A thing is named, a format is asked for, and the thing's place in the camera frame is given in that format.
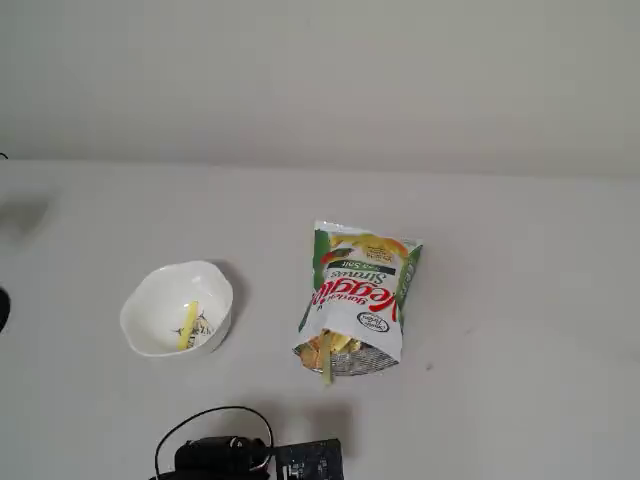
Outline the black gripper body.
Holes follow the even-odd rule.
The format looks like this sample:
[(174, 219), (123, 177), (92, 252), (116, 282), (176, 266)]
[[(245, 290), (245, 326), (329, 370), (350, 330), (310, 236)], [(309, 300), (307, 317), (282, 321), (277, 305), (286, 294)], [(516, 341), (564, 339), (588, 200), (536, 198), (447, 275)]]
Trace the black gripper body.
[(238, 436), (187, 441), (175, 453), (174, 479), (269, 479), (270, 451), (260, 439)]

